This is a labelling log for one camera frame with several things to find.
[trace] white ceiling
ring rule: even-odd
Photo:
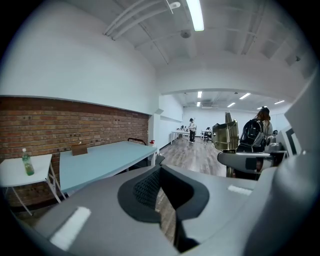
[[[235,94],[233,91],[203,91],[201,98],[198,98],[198,92],[185,92],[174,94],[175,98],[184,107],[195,107],[197,102],[201,102],[200,107],[212,106],[217,110],[242,110],[242,111],[254,111],[257,112],[257,108],[267,106],[270,110],[276,110],[288,105],[287,102],[276,104],[276,102],[282,99],[270,98],[261,95],[250,94],[244,99],[240,99],[245,95],[243,92]]]
[[[137,1],[66,0],[106,25]],[[138,7],[154,1],[145,0]],[[139,12],[110,36],[114,37],[125,25],[141,16],[164,8],[165,2],[161,0]],[[181,7],[174,9],[173,14],[166,11],[150,17],[122,35],[156,69],[175,59],[191,59],[217,51],[277,62],[304,79],[309,78],[316,67],[317,59],[295,22],[272,0],[200,0],[205,29],[199,32],[193,29],[186,0],[179,2]],[[182,38],[182,30],[190,30],[191,37]]]

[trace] black hat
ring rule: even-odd
[[[260,111],[261,111],[261,112],[266,112],[268,115],[269,115],[269,113],[270,113],[269,108],[264,107],[264,106],[260,109]]]

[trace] light blue table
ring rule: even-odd
[[[87,154],[60,154],[60,187],[68,195],[85,185],[116,175],[157,151],[156,147],[121,141],[87,148]]]

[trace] white tape strip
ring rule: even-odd
[[[234,185],[230,185],[228,187],[228,190],[232,191],[232,192],[239,193],[239,194],[243,194],[243,195],[246,195],[246,196],[250,196],[250,194],[252,192],[252,190],[250,190],[250,189],[246,189],[246,188],[238,187],[238,186],[234,186]]]
[[[65,224],[54,233],[50,242],[61,250],[67,251],[89,218],[91,211],[85,207],[78,207]]]

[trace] green plastic bottle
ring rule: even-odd
[[[24,164],[25,172],[28,176],[33,175],[35,173],[34,167],[32,166],[30,156],[27,153],[25,148],[22,149],[22,161]]]

